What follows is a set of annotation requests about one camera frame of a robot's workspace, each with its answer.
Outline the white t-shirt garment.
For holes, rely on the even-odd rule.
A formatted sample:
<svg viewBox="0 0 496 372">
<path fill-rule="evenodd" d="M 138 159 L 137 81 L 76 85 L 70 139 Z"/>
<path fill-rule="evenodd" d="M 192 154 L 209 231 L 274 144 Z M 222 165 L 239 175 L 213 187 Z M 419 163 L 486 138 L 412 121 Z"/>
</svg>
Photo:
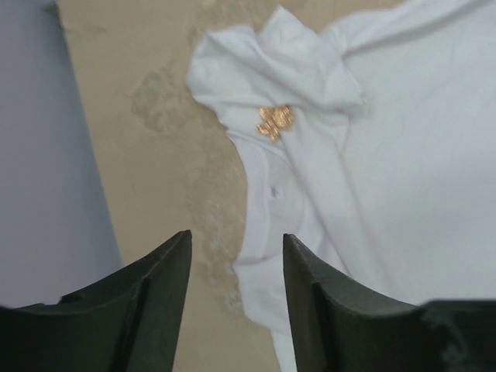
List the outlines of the white t-shirt garment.
<svg viewBox="0 0 496 372">
<path fill-rule="evenodd" d="M 409 1 L 320 33 L 284 8 L 209 33 L 188 87 L 234 142 L 246 315 L 296 370 L 282 236 L 384 295 L 419 304 L 495 294 L 495 3 Z M 260 106 L 289 105 L 277 142 Z"/>
</svg>

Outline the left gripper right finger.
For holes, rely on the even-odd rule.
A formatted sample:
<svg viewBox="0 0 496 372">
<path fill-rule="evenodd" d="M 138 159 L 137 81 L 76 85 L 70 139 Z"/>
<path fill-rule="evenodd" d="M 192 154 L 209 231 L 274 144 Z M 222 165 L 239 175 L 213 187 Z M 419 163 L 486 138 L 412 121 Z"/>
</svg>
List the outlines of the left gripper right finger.
<svg viewBox="0 0 496 372">
<path fill-rule="evenodd" d="M 299 371 L 493 371 L 494 301 L 410 305 L 373 291 L 283 238 Z"/>
</svg>

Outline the gold butterfly brooch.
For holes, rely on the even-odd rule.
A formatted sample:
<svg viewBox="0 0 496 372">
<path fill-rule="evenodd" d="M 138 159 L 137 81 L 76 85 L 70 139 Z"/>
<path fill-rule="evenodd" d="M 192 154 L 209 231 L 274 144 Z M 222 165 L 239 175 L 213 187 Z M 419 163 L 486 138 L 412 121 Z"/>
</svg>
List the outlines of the gold butterfly brooch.
<svg viewBox="0 0 496 372">
<path fill-rule="evenodd" d="M 257 132 L 268 137 L 272 142 L 277 142 L 284 131 L 292 128 L 295 118 L 289 105 L 260 106 L 260 123 Z"/>
</svg>

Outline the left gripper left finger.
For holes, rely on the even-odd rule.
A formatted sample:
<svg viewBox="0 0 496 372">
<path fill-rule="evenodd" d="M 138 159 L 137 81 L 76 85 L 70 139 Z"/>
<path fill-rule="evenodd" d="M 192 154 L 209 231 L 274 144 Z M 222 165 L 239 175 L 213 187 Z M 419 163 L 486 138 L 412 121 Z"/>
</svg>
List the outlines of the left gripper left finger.
<svg viewBox="0 0 496 372">
<path fill-rule="evenodd" d="M 54 305 L 1 309 L 3 371 L 171 371 L 192 235 L 155 250 Z"/>
</svg>

